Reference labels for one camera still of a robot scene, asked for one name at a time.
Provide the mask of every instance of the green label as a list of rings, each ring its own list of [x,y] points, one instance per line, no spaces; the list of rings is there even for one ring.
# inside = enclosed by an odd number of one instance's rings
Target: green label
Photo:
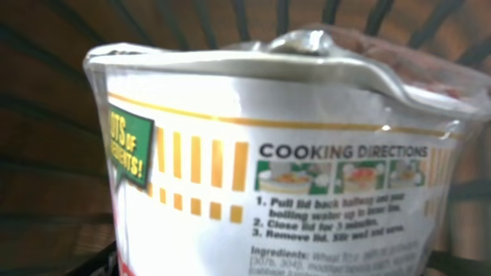
[[[331,163],[293,163],[259,160],[255,190],[274,193],[326,195]]]
[[[116,166],[116,187],[123,177],[146,189],[153,135],[153,120],[110,105],[110,157]]]
[[[357,193],[384,188],[385,161],[368,160],[338,163],[334,193]]]
[[[389,188],[420,187],[426,182],[426,163],[421,160],[392,160],[389,169]]]

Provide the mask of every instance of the orange stripe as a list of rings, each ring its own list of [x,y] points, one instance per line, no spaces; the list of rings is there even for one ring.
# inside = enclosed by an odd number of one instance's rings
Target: orange stripe
[[[218,202],[211,202],[209,204],[209,217],[211,219],[222,219],[222,205]]]
[[[213,140],[212,144],[212,186],[222,188],[223,142]]]
[[[159,160],[159,171],[161,173],[165,172],[164,164],[164,145],[163,145],[163,129],[157,127],[157,155]]]
[[[201,183],[201,138],[191,137],[191,182]]]
[[[246,190],[248,153],[249,153],[248,143],[244,143],[244,142],[236,143],[236,156],[233,163],[232,190],[237,192],[244,192],[244,190]]]
[[[249,118],[237,118],[237,117],[220,117],[213,116],[209,114],[201,114],[196,112],[190,112],[185,110],[177,110],[170,107],[161,107],[152,103],[144,103],[138,100],[133,100],[127,97],[117,95],[115,93],[108,93],[110,97],[118,100],[125,101],[130,104],[135,104],[137,106],[146,107],[158,111],[163,111],[167,113],[172,113],[176,115],[182,115],[187,117],[194,117],[203,120],[215,120],[223,123],[234,123],[243,126],[251,127],[274,127],[274,128],[289,128],[289,129],[302,129],[302,130],[356,130],[356,131],[380,131],[382,127],[380,125],[369,125],[369,124],[359,124],[359,123],[313,123],[313,122],[295,122],[295,121],[276,121],[276,120],[258,120]],[[444,131],[437,130],[423,130],[411,127],[394,126],[391,127],[388,132],[392,133],[409,133],[425,136],[446,136],[447,133]],[[450,138],[462,139],[463,135],[451,133]]]
[[[183,196],[180,194],[174,194],[174,208],[176,210],[183,210]]]
[[[166,190],[164,188],[160,188],[160,202],[167,203]]]
[[[242,207],[237,205],[232,205],[230,207],[230,222],[242,223]]]
[[[181,133],[174,133],[174,176],[181,178]]]
[[[201,200],[200,199],[191,199],[191,214],[193,215],[201,215]]]
[[[438,149],[438,174],[437,174],[437,185],[441,186],[443,184],[444,173],[447,170],[445,167],[447,165],[445,160],[445,151],[443,149]]]
[[[151,182],[149,182],[147,186],[147,195],[153,197],[153,185]]]
[[[438,170],[440,169],[440,149],[435,149],[435,159],[433,163],[433,175],[431,176],[431,182],[433,186],[438,185]]]
[[[452,160],[452,150],[447,149],[447,178],[445,183],[449,185],[452,182],[453,176],[453,160]]]

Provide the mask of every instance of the instant noodle cup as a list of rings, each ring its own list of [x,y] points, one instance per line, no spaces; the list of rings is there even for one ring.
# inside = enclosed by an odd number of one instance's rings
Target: instant noodle cup
[[[491,110],[487,76],[337,28],[84,67],[134,275],[420,275]]]

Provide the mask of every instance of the plastic wrapping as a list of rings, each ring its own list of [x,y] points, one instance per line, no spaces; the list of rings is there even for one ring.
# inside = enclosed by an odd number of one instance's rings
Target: plastic wrapping
[[[491,80],[323,29],[225,51],[89,52],[120,269],[421,273]]]

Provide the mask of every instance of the yellow border line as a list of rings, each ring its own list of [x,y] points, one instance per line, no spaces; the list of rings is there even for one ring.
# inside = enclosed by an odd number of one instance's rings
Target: yellow border line
[[[357,130],[357,131],[371,131],[371,132],[380,131],[382,128],[382,126],[378,126],[378,125],[360,124],[360,123],[309,123],[309,122],[258,120],[258,119],[249,119],[249,118],[218,117],[209,114],[201,114],[201,113],[195,113],[185,110],[177,110],[171,107],[161,107],[156,104],[144,103],[138,100],[126,98],[111,92],[109,92],[108,95],[109,97],[112,97],[114,99],[122,100],[129,104],[134,104],[140,107],[146,107],[153,110],[163,111],[163,112],[187,116],[187,117],[193,117],[197,119],[214,120],[218,122],[233,123],[242,126],[274,127],[274,128],[289,128],[289,129],[302,129],[302,130]],[[417,129],[412,127],[402,127],[402,126],[391,127],[391,129],[388,131],[392,133],[410,133],[410,134],[419,134],[419,135],[436,136],[436,137],[442,137],[446,135],[446,133],[443,131],[423,130],[423,129]],[[459,140],[463,138],[463,135],[451,133],[449,135],[449,138]]]

